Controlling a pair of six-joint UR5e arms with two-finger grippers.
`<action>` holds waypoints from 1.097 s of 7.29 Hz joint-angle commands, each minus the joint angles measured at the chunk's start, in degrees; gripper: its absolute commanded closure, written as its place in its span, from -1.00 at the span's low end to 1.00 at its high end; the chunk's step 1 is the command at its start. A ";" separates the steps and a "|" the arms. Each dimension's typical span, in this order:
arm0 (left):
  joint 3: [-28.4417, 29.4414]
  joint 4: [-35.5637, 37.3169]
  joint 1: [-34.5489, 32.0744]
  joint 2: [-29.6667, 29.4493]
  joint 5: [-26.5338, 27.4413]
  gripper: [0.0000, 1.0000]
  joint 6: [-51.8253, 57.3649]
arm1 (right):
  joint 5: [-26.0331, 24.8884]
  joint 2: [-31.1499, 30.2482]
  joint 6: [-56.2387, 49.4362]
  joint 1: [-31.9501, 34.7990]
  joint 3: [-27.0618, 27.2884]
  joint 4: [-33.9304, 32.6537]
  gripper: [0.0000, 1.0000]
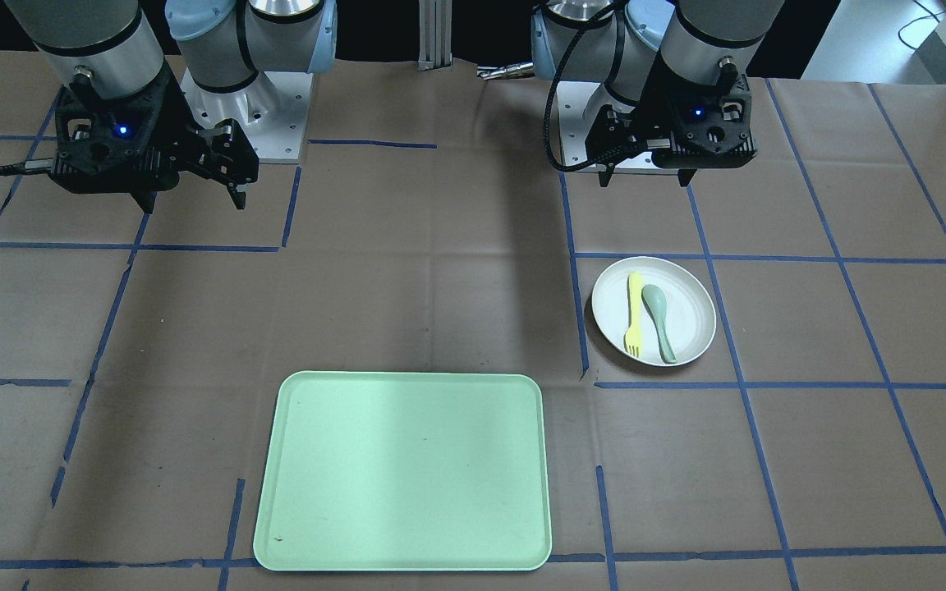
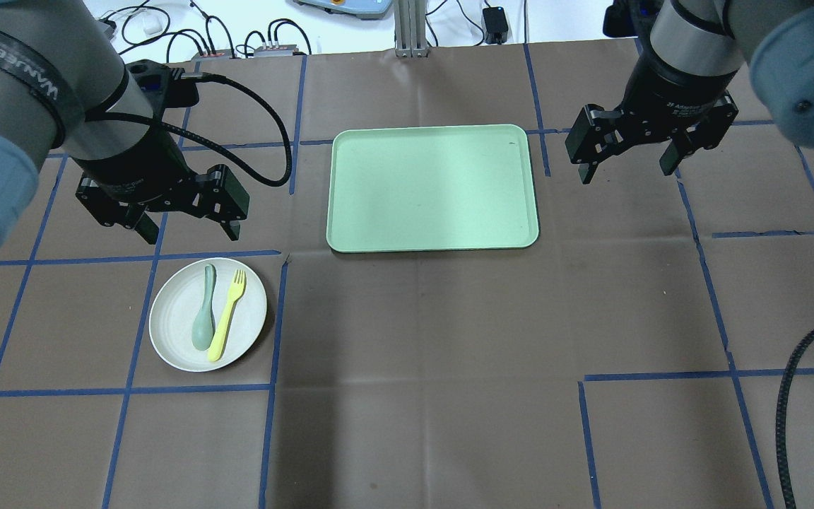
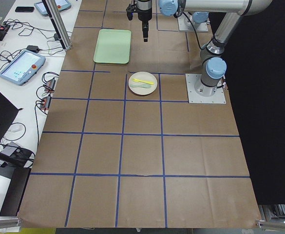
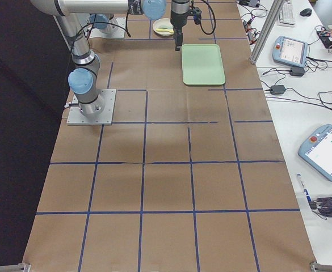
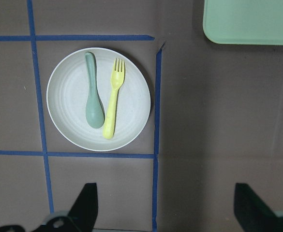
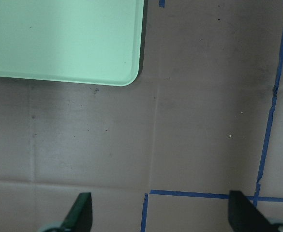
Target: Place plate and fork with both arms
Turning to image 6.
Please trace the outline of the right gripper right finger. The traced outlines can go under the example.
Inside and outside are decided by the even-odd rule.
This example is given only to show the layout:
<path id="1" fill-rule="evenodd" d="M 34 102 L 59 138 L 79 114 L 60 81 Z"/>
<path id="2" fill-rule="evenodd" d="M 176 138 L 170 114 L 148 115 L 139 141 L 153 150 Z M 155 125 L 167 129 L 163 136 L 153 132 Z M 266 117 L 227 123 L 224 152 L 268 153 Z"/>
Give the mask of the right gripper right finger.
<path id="1" fill-rule="evenodd" d="M 283 223 L 270 223 L 247 197 L 237 190 L 229 192 L 228 222 L 234 232 L 283 232 Z"/>

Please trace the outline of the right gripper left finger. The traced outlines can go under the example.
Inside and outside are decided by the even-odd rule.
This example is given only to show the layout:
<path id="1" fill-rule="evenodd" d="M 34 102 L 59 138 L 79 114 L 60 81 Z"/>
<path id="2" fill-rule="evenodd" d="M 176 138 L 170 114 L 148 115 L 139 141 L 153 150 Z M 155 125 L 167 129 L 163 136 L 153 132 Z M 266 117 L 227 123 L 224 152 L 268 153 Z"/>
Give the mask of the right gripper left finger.
<path id="1" fill-rule="evenodd" d="M 90 232 L 93 224 L 90 192 L 80 193 L 60 226 L 61 232 Z"/>

